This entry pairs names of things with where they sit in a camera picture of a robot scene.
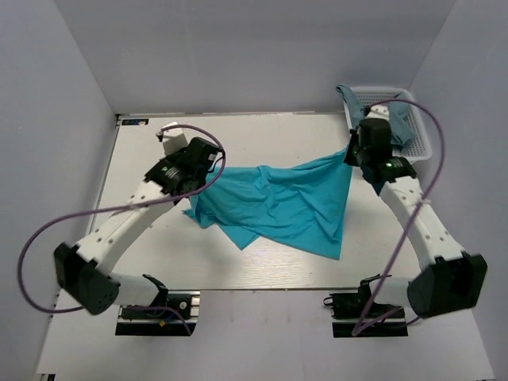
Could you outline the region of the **teal t shirt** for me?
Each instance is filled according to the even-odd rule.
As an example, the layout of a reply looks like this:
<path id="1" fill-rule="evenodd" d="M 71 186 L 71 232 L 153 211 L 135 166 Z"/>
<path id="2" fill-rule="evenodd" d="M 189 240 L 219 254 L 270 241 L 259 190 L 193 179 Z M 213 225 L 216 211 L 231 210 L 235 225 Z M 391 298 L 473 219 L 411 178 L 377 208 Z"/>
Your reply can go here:
<path id="1" fill-rule="evenodd" d="M 183 213 L 202 229 L 217 225 L 239 249 L 264 237 L 337 260 L 352 177 L 345 153 L 291 168 L 227 167 Z"/>

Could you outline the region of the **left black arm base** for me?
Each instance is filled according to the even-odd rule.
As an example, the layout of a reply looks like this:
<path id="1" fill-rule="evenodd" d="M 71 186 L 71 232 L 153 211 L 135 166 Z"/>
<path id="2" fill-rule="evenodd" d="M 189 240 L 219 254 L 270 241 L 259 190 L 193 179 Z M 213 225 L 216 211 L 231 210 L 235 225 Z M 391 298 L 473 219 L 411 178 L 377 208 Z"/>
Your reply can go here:
<path id="1" fill-rule="evenodd" d="M 121 306 L 115 335 L 119 337 L 189 337 L 198 323 L 199 291 L 169 292 L 152 307 Z"/>

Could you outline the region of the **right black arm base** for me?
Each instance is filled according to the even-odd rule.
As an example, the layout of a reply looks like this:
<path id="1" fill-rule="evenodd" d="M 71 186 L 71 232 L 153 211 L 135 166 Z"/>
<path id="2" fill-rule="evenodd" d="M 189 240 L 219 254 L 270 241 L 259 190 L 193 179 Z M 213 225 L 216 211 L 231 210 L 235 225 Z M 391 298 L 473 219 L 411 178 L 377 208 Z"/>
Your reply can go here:
<path id="1" fill-rule="evenodd" d="M 358 293 L 332 293 L 323 299 L 331 309 L 334 338 L 354 338 L 352 331 L 364 309 Z M 368 325 L 355 338 L 407 337 L 406 314 L 402 307 L 373 303 L 360 325 Z"/>

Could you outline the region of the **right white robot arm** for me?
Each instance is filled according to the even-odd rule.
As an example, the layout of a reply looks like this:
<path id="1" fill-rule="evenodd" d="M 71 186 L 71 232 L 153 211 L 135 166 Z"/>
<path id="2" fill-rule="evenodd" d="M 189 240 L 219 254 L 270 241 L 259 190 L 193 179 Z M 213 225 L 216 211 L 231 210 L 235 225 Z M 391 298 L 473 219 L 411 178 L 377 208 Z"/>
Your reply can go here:
<path id="1" fill-rule="evenodd" d="M 393 153 L 389 111 L 368 106 L 352 129 L 345 163 L 359 167 L 363 178 L 390 208 L 403 228 L 401 242 L 409 241 L 418 258 L 414 279 L 395 278 L 385 269 L 363 283 L 370 295 L 360 314 L 374 304 L 409 307 L 420 318 L 431 318 L 476 306 L 487 273 L 480 254 L 469 254 L 441 223 L 421 189 L 409 161 Z"/>

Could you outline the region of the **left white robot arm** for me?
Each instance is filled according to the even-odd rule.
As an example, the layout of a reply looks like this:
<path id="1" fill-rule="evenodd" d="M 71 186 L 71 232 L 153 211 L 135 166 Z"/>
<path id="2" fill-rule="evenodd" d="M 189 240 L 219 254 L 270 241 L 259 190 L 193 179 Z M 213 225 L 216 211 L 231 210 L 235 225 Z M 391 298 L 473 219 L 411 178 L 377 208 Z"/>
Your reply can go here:
<path id="1" fill-rule="evenodd" d="M 158 279 L 121 275 L 114 268 L 153 222 L 181 199 L 210 186 L 206 177 L 225 150 L 203 129 L 190 140 L 184 129 L 176 122 L 161 128 L 156 136 L 164 157 L 144 174 L 126 204 L 114 207 L 102 225 L 75 244 L 62 243 L 55 249 L 58 284 L 88 313 L 98 315 L 112 305 L 153 314 L 167 311 L 167 288 Z"/>

